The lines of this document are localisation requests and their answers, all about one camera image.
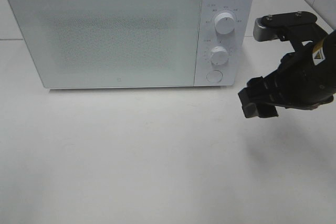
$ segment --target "microwave control panel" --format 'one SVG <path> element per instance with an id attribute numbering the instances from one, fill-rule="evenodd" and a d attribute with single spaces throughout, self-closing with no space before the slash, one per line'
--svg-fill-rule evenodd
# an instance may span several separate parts
<path id="1" fill-rule="evenodd" d="M 202 0 L 195 86 L 234 83 L 252 0 Z"/>

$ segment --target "microwave door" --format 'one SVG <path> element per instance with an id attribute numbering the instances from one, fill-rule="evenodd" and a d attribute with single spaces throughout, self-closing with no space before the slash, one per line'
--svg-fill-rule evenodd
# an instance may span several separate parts
<path id="1" fill-rule="evenodd" d="M 201 0 L 9 0 L 46 88 L 193 86 Z"/>

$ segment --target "timer dial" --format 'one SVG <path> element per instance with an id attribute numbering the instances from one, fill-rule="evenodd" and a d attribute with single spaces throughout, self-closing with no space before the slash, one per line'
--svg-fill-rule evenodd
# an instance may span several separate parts
<path id="1" fill-rule="evenodd" d="M 229 53 L 224 47 L 215 47 L 210 54 L 211 63 L 216 66 L 224 65 L 229 59 Z"/>
<path id="2" fill-rule="evenodd" d="M 220 13 L 215 18 L 215 28 L 219 34 L 229 34 L 235 29 L 236 18 L 229 12 Z"/>

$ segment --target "white table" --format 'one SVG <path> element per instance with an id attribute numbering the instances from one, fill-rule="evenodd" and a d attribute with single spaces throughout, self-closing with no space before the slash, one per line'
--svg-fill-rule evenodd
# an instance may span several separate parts
<path id="1" fill-rule="evenodd" d="M 237 96 L 291 50 L 254 19 L 296 10 L 254 0 L 232 87 L 49 91 L 0 0 L 0 223 L 335 223 L 336 103 L 247 120 Z"/>

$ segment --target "white microwave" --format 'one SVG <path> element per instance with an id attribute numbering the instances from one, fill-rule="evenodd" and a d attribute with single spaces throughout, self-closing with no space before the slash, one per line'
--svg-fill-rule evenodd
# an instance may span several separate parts
<path id="1" fill-rule="evenodd" d="M 229 86 L 252 0 L 8 0 L 45 88 Z"/>

